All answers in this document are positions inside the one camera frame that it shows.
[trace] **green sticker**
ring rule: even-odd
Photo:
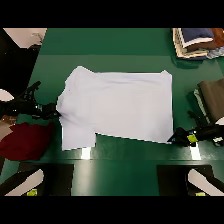
[[[198,192],[196,193],[196,196],[206,196],[204,192]]]
[[[27,192],[27,196],[37,196],[37,189],[32,189],[31,191]]]
[[[193,142],[198,142],[196,136],[193,134],[193,135],[188,135],[187,136],[188,140],[193,143]]]

